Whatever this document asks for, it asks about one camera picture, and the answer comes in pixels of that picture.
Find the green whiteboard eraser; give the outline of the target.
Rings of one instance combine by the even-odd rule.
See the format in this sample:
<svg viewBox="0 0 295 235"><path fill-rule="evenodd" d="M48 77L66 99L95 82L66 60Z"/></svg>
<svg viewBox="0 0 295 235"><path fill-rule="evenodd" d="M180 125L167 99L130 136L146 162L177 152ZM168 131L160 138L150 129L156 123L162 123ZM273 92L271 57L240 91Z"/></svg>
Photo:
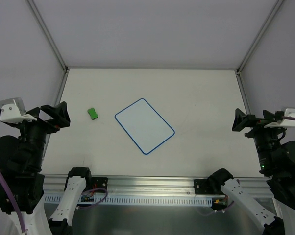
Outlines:
<svg viewBox="0 0 295 235"><path fill-rule="evenodd" d="M98 118L98 114L97 114L95 108L88 109L87 113L89 114L91 120L95 120Z"/></svg>

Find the blue-framed small whiteboard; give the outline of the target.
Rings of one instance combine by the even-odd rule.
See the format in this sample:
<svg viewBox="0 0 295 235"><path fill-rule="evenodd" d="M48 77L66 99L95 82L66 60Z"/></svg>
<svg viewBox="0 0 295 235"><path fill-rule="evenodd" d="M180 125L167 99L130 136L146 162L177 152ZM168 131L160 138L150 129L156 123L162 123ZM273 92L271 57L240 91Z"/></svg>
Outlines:
<svg viewBox="0 0 295 235"><path fill-rule="evenodd" d="M144 155L175 135L175 130L144 98L116 113L115 120Z"/></svg>

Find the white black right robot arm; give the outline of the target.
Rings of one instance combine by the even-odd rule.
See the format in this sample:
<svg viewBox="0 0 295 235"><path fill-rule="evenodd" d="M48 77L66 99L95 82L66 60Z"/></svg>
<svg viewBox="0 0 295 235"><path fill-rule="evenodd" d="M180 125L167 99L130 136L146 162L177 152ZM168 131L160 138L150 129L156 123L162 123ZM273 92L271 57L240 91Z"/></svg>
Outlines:
<svg viewBox="0 0 295 235"><path fill-rule="evenodd" d="M267 177L267 185L280 207L281 217L261 206L244 192L238 180L224 168L210 175L206 186L214 194L229 196L258 226L263 235L295 235L295 141L281 144L288 128L295 128L295 108L271 113L263 111L263 118L245 114L237 108L232 131L252 138L258 154L260 173Z"/></svg>

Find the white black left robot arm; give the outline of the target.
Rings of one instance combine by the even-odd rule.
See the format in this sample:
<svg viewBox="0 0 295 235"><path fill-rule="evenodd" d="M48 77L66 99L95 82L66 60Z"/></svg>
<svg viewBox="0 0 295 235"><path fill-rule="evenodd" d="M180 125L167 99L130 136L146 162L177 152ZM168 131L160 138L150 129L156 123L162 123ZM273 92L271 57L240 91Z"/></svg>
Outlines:
<svg viewBox="0 0 295 235"><path fill-rule="evenodd" d="M20 135L0 137L0 208L21 235L70 235L78 200L93 185L87 167L72 168L63 197L50 218L44 209L41 173L47 135L70 126L66 102L26 111L21 99L0 102L0 122Z"/></svg>

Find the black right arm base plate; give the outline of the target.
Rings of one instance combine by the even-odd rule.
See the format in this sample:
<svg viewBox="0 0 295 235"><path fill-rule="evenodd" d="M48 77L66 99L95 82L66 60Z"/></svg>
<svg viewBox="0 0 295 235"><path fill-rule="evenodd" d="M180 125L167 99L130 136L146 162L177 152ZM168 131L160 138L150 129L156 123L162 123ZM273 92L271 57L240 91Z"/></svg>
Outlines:
<svg viewBox="0 0 295 235"><path fill-rule="evenodd" d="M221 183L214 179L194 179L193 182L195 195L223 195Z"/></svg>

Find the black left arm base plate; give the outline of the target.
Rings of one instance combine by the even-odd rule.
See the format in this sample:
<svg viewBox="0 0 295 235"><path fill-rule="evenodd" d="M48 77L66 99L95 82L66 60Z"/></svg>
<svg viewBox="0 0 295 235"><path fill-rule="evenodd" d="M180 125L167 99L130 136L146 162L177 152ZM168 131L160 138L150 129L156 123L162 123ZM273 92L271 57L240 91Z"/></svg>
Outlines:
<svg viewBox="0 0 295 235"><path fill-rule="evenodd" d="M91 180L91 189L96 189L95 192L105 193L105 189L108 186L108 178L107 177L92 177Z"/></svg>

